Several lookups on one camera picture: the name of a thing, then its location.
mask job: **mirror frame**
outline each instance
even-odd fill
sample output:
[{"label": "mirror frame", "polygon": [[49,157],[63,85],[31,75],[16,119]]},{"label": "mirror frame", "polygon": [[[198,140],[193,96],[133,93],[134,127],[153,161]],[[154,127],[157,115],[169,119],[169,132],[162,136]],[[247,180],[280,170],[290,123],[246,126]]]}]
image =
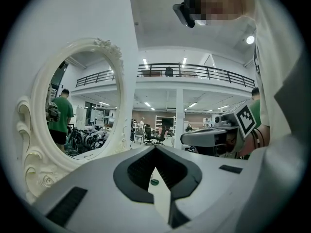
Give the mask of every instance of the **mirror frame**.
[{"label": "mirror frame", "polygon": [[[114,71],[120,105],[108,142],[99,149],[102,151],[95,156],[80,160],[67,156],[53,142],[47,127],[44,105],[55,70],[69,56],[82,51],[98,51],[103,54]],[[17,111],[23,115],[23,119],[17,123],[17,130],[23,137],[22,163],[28,187],[26,194],[28,202],[34,202],[46,188],[88,161],[126,150],[124,131],[127,119],[123,76],[120,48],[112,45],[110,41],[98,38],[85,38],[68,43],[43,65],[35,78],[31,97],[23,96],[17,102]]]}]

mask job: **green sticker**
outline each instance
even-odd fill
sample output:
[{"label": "green sticker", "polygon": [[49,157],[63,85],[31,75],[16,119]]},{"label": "green sticker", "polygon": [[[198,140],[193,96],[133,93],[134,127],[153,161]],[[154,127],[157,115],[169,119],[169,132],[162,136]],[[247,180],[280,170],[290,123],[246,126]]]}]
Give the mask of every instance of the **green sticker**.
[{"label": "green sticker", "polygon": [[151,184],[151,185],[158,185],[158,184],[159,184],[159,181],[158,181],[158,180],[151,180],[151,181],[150,181],[150,184]]}]

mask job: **black rubber pad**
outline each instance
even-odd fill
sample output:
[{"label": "black rubber pad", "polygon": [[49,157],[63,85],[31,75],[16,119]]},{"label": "black rubber pad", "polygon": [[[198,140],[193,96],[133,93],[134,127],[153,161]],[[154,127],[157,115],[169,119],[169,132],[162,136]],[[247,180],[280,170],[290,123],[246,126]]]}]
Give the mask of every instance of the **black rubber pad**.
[{"label": "black rubber pad", "polygon": [[64,227],[86,193],[87,190],[80,187],[74,187],[48,213],[47,218],[59,226]]},{"label": "black rubber pad", "polygon": [[219,169],[232,172],[232,173],[238,173],[238,174],[240,174],[243,170],[243,168],[240,168],[240,167],[227,166],[227,165],[222,165]]}]

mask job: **green t-shirt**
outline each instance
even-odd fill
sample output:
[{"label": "green t-shirt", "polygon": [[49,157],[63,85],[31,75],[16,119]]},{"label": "green t-shirt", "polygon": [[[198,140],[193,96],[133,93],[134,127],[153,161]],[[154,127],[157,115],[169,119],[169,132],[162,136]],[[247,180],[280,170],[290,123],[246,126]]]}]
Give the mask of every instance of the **green t-shirt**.
[{"label": "green t-shirt", "polygon": [[49,129],[67,133],[67,118],[73,117],[72,105],[63,97],[55,98],[52,102],[57,105],[57,109],[60,112],[60,119],[58,122],[49,122]]},{"label": "green t-shirt", "polygon": [[252,111],[252,113],[254,115],[255,121],[257,123],[255,128],[258,128],[261,125],[261,120],[260,120],[260,99],[254,101],[249,106],[249,108],[251,109],[251,111]]}]

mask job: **ornate white mirror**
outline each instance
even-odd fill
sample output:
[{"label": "ornate white mirror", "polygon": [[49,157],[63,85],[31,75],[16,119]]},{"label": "ornate white mirror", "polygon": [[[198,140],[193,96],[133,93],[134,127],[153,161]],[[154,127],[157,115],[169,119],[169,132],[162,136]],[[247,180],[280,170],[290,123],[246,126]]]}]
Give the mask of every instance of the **ornate white mirror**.
[{"label": "ornate white mirror", "polygon": [[110,41],[80,39],[52,56],[31,97],[17,103],[28,196],[89,160],[124,151],[125,104],[121,50]]}]

